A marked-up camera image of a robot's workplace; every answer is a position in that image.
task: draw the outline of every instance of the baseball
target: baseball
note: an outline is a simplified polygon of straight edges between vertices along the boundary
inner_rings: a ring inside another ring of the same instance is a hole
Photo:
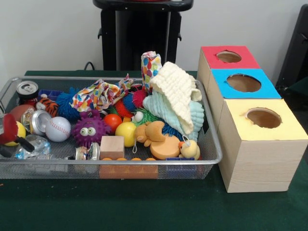
[[[71,134],[71,124],[63,117],[55,117],[46,124],[46,136],[53,142],[63,142]]]

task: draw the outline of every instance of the wooden box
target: wooden box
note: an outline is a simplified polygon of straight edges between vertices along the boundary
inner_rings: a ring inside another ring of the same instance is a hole
[[[280,99],[261,69],[213,69],[207,97],[215,128],[218,128],[224,99]]]
[[[246,46],[201,47],[197,79],[207,92],[212,69],[259,69]]]
[[[227,192],[286,191],[308,136],[282,99],[224,100],[219,168]]]

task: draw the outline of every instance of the patterned cloth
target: patterned cloth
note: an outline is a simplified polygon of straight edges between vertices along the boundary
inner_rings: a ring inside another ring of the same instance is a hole
[[[134,80],[129,79],[128,74],[116,85],[99,79],[90,87],[78,92],[70,105],[79,112],[88,112],[93,109],[102,111],[122,99],[133,82]]]
[[[150,80],[157,76],[158,71],[162,68],[160,54],[154,51],[149,51],[141,56],[141,74],[143,88],[150,91]]]

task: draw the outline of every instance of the purple spiky ball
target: purple spiky ball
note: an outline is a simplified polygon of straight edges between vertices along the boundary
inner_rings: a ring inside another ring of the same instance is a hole
[[[89,112],[81,112],[81,120],[78,120],[72,131],[78,146],[90,148],[91,143],[101,143],[102,136],[106,136],[111,132],[111,127],[107,125],[100,117],[98,110]]]

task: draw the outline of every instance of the wire mesh basket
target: wire mesh basket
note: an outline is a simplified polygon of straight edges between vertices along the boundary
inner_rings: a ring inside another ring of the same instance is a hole
[[[40,89],[68,92],[70,87],[83,89],[98,79],[100,78],[12,78],[0,92],[0,108],[2,113],[8,113],[18,105],[16,87],[25,80],[36,82]],[[113,77],[102,79],[113,84],[121,80]],[[135,79],[135,83],[141,83],[141,81],[139,78]],[[67,160],[66,157],[73,156],[76,152],[76,143],[70,137],[61,143],[50,142],[53,156],[51,160],[17,160],[0,155],[0,179],[204,179],[212,166],[222,159],[222,152],[204,87],[197,80],[196,85],[202,93],[201,103],[205,109],[204,126],[198,135],[201,160],[146,161],[152,155],[150,149],[145,148],[141,143],[137,144],[136,154],[133,154],[132,148],[125,148],[124,157],[128,161]],[[14,154],[16,147],[11,147],[9,150]],[[140,158],[141,161],[129,161],[134,157]]]

